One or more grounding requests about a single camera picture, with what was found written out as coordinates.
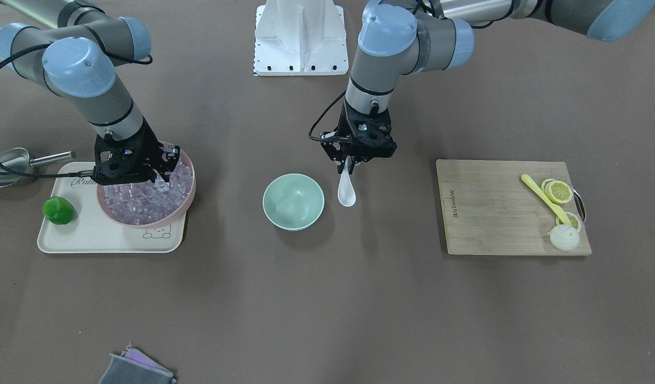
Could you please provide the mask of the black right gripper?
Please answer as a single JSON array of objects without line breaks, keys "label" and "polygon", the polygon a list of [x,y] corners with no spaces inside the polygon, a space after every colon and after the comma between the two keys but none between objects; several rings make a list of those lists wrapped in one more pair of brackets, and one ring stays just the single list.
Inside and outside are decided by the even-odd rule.
[{"label": "black right gripper", "polygon": [[180,153],[179,146],[158,141],[143,119],[137,133],[130,138],[116,141],[110,134],[96,136],[92,180],[103,186],[155,182],[157,177],[170,182]]}]

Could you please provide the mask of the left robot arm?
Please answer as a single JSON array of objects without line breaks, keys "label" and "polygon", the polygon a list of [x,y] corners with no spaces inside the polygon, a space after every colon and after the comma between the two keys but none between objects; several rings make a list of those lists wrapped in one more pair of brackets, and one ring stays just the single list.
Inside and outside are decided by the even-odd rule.
[{"label": "left robot arm", "polygon": [[627,36],[655,1],[369,1],[336,128],[311,136],[350,174],[393,156],[389,102],[401,76],[449,70],[472,56],[478,29],[505,19],[537,19],[612,42]]}]

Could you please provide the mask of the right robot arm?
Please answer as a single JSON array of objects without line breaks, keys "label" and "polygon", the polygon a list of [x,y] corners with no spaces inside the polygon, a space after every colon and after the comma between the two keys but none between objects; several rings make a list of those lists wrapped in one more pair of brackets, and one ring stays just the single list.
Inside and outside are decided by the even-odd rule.
[{"label": "right robot arm", "polygon": [[145,25],[113,18],[86,1],[3,1],[45,25],[0,29],[0,69],[69,100],[96,132],[95,166],[75,173],[99,185],[169,181],[180,148],[160,142],[116,73],[116,66],[150,63]]}]

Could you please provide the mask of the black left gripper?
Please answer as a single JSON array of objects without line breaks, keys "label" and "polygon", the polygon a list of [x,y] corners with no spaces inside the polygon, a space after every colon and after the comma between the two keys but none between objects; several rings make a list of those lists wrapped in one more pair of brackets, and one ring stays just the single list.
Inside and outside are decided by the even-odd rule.
[{"label": "black left gripper", "polygon": [[393,156],[397,144],[391,134],[389,110],[362,114],[344,103],[338,125],[331,136],[321,139],[328,157],[337,164],[337,172],[352,174],[360,162]]}]

